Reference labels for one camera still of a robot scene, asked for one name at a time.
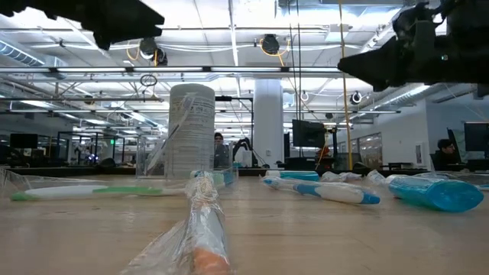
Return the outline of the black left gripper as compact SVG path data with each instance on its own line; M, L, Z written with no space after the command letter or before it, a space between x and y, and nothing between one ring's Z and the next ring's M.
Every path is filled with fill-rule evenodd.
M164 16L141 0L0 0L0 14L7 17L26 8L42 11L52 20L67 18L104 26L93 31L97 47L103 50L122 41L158 37L162 30L154 25L164 24ZM117 24L133 25L112 26Z

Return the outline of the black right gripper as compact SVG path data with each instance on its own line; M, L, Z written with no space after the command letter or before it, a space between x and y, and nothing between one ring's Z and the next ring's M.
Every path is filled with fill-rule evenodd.
M396 37L376 50L343 57L338 69L374 92L405 83L489 84L489 0L440 0L403 11Z

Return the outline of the green toothbrush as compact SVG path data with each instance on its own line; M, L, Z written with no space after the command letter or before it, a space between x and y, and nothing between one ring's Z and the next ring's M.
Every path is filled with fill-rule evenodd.
M180 196L184 188L152 185L119 186L113 181L21 175L0 169L0 198L12 202L58 199L95 199L127 196Z

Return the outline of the black monitor on stand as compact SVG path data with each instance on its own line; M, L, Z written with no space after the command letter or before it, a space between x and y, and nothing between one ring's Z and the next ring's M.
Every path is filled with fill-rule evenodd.
M325 144L325 127L319 122L292 120L295 147L320 148Z

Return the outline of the person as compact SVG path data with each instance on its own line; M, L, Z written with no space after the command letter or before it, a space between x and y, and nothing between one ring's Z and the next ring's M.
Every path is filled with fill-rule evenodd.
M228 147L224 144L224 138L221 133L216 132L214 136L215 154L214 168L226 168L229 166Z
M455 146L449 139L438 141L438 150L432 155L432 163L437 171L462 171L465 164L455 155Z

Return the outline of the black desk monitor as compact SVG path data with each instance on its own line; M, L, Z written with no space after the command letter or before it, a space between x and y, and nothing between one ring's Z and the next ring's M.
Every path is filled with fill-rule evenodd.
M10 134L9 146L18 149L37 148L38 135L37 134Z
M466 151L489 151L489 123L464 124Z

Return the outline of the white building column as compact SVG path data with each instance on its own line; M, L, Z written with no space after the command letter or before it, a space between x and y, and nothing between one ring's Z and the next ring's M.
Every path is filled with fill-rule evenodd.
M279 79L254 82L254 150L259 164L277 169L283 161L283 88Z

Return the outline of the orange toothbrush in clear wrap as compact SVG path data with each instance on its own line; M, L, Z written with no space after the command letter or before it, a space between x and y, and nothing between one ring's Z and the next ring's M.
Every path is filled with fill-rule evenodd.
M218 192L223 185L217 173L192 176L186 184L187 218L155 238L118 275L232 275Z

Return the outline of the black aluminium table frame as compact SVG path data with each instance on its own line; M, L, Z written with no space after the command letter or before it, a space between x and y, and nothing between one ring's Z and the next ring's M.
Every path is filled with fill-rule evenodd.
M0 167L0 169L9 170L20 175L34 176L52 176L52 177L68 177L68 176L92 176L92 175L129 175L135 176L136 169L128 167L40 167L40 168L10 168ZM268 170L264 168L239 168L239 176L263 176ZM353 173L367 175L370 170L353 170ZM378 172L387 177L393 174L416 175L425 173L425 170L378 170ZM468 172L469 175L489 176L489 172Z

